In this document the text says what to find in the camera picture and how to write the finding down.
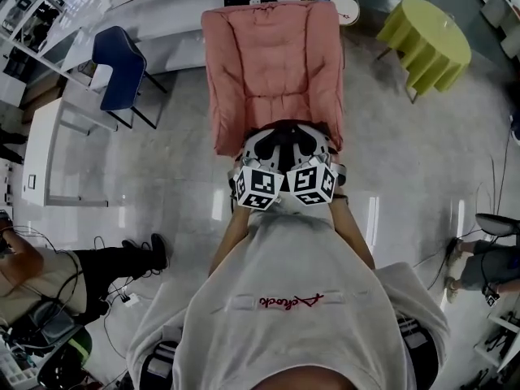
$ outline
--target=white box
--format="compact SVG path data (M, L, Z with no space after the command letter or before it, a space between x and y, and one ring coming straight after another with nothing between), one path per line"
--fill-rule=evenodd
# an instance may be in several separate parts
M254 210L266 210L278 197L284 176L243 166L235 182L238 205Z
M291 194L305 206L332 202L337 174L325 163L287 172Z

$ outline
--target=yellow table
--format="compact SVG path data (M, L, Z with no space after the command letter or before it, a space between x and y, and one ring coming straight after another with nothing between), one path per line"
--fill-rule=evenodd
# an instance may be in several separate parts
M402 52L409 72L406 88L423 95L431 87L446 91L465 71L471 49L464 33L446 13L426 0L403 0L385 20L377 39Z

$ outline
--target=pink cushion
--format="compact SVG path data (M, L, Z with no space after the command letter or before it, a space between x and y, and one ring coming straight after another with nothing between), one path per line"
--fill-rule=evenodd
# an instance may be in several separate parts
M214 148L282 119L324 122L341 150L343 52L331 2L230 6L202 14Z

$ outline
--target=shorts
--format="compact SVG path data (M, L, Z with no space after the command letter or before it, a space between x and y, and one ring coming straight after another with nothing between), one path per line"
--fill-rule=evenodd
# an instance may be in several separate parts
M477 241L474 255L467 259L462 271L461 283L465 290L481 290L486 284L504 284L520 279L520 267L510 268L515 258L520 257L520 248Z

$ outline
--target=blue chair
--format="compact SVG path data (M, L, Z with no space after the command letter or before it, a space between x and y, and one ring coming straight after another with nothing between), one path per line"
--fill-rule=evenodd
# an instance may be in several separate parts
M92 61L97 64L108 65L113 70L101 103L101 109L121 124L132 128L132 124L128 124L113 112L113 110L129 108L150 127L157 128L157 124L149 121L134 104L137 96L140 95L139 87L143 76L146 76L164 93L167 93L167 91L146 72L145 57L123 28L112 26L96 35Z

